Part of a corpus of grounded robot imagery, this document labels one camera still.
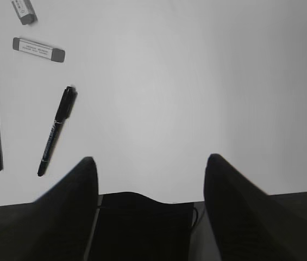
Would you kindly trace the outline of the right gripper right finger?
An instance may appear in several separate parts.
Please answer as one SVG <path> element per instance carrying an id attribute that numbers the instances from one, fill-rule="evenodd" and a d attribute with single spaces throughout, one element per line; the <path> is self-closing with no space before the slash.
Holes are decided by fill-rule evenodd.
<path id="1" fill-rule="evenodd" d="M 203 195 L 222 260 L 307 260 L 307 219 L 271 199 L 220 154 L 208 158 Z"/>

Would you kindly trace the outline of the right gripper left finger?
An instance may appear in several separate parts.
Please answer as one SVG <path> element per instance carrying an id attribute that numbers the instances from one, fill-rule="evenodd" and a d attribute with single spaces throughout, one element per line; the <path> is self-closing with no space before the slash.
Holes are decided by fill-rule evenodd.
<path id="1" fill-rule="evenodd" d="M 98 203 L 92 157 L 36 201 L 0 206 L 0 260 L 84 260 Z"/>

